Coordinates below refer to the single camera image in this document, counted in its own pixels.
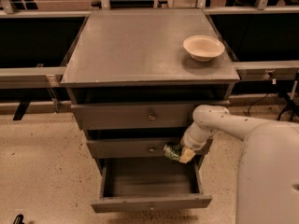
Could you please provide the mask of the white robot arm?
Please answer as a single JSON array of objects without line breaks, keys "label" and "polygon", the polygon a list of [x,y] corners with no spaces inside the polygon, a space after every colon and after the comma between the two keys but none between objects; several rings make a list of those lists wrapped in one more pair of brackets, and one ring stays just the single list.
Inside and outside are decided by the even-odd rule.
[{"label": "white robot arm", "polygon": [[299,224],[299,124],[232,115],[199,105],[183,134],[180,161],[222,131],[244,144],[237,171],[235,224]]}]

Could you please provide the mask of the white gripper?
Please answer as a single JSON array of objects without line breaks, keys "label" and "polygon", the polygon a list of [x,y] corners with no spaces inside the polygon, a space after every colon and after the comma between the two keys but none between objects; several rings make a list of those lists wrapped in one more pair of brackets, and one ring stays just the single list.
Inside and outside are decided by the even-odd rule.
[{"label": "white gripper", "polygon": [[180,143],[184,146],[181,150],[179,162],[188,163],[195,156],[195,152],[206,144],[208,133],[203,129],[188,128],[183,134]]}]

